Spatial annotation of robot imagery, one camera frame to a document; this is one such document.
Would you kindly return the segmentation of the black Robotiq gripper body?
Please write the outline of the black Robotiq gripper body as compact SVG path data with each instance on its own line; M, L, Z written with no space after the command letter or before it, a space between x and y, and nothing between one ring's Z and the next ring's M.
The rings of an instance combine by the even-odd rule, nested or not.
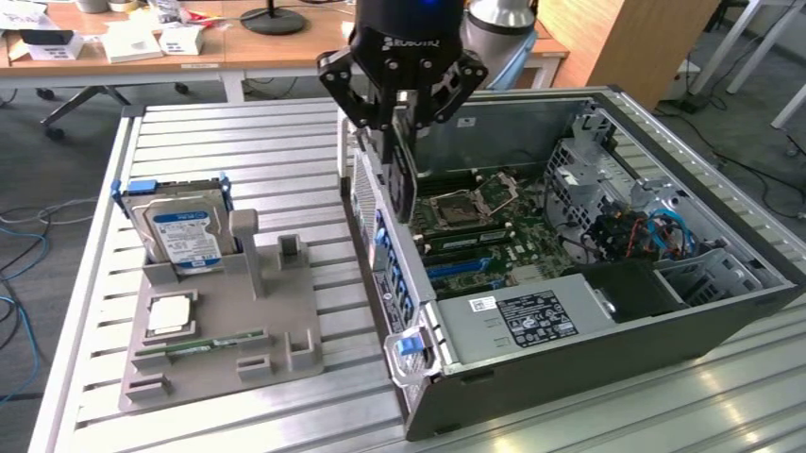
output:
M389 119L401 91L413 92L413 117L450 116L466 99L460 1L358 1L348 40L352 62L373 87L361 107Z

